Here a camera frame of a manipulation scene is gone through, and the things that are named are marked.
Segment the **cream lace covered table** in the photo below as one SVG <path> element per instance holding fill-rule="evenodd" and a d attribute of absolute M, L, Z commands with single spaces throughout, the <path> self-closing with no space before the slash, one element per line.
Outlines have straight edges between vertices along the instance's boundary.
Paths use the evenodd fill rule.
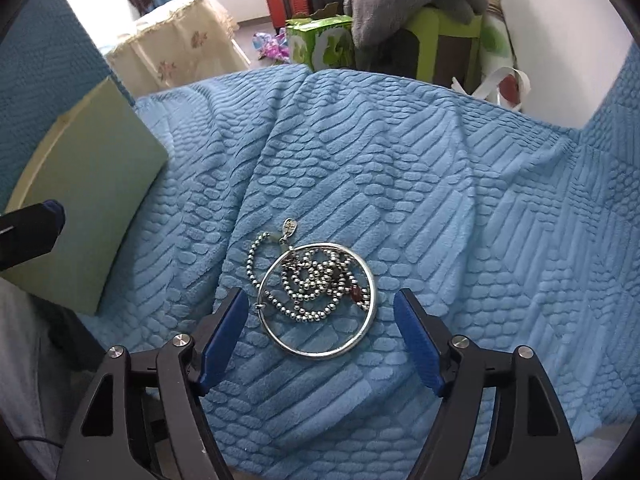
<path fill-rule="evenodd" d="M 238 24 L 218 0 L 171 0 L 134 22 L 105 53 L 135 98 L 250 68 Z"/>

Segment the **blue textured sofa cover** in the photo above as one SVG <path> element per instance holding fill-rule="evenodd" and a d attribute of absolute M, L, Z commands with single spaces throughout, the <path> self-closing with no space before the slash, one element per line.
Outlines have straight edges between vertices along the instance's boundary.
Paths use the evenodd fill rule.
<path fill-rule="evenodd" d="M 288 214 L 303 240 L 366 259 L 378 314 L 320 362 L 251 315 L 204 402 L 233 466 L 273 479 L 400 479 L 436 400 L 393 315 L 428 313 L 496 351 L 532 347 L 583 438 L 639 413 L 639 51 L 567 129 L 392 76 L 268 68 L 148 96 L 168 149 L 88 325 L 146 350 L 247 288 L 250 238 Z"/>

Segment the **pale green cardboard box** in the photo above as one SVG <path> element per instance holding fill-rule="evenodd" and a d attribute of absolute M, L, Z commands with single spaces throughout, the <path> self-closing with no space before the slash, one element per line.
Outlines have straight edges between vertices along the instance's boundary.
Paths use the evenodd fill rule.
<path fill-rule="evenodd" d="M 62 232 L 50 252 L 3 278 L 52 304 L 95 314 L 120 243 L 167 159 L 114 81 L 101 81 L 52 125 L 6 206 L 56 200 L 65 212 Z"/>

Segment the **green plastic stool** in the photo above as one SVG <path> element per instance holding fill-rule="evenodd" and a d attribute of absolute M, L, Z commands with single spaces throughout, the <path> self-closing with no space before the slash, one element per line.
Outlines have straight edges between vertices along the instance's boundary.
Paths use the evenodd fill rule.
<path fill-rule="evenodd" d="M 462 24 L 436 8 L 421 9 L 382 44 L 363 55 L 364 70 L 412 78 L 465 92 L 480 85 L 480 29 L 475 15 Z"/>

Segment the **floral rolled mat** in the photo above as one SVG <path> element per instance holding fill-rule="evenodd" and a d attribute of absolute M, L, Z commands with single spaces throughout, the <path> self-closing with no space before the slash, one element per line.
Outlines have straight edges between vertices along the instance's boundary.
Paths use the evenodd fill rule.
<path fill-rule="evenodd" d="M 515 67 L 506 20 L 500 0 L 487 0 L 488 6 L 480 26 L 480 79 L 502 66 Z"/>

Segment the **green cardboard carton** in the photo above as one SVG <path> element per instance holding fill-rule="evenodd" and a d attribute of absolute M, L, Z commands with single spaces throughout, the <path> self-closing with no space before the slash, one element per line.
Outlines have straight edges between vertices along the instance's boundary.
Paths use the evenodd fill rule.
<path fill-rule="evenodd" d="M 286 21 L 288 58 L 313 72 L 328 68 L 355 68 L 352 18 L 338 13 L 336 2 L 313 14 L 296 14 Z"/>

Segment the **colourful crumpled umbrella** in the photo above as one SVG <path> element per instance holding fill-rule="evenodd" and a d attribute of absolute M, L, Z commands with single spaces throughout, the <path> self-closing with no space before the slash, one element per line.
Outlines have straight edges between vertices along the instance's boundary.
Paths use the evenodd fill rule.
<path fill-rule="evenodd" d="M 290 62 L 290 49 L 284 28 L 281 28 L 276 34 L 255 32 L 252 45 L 260 60 L 271 60 L 279 64 Z"/>

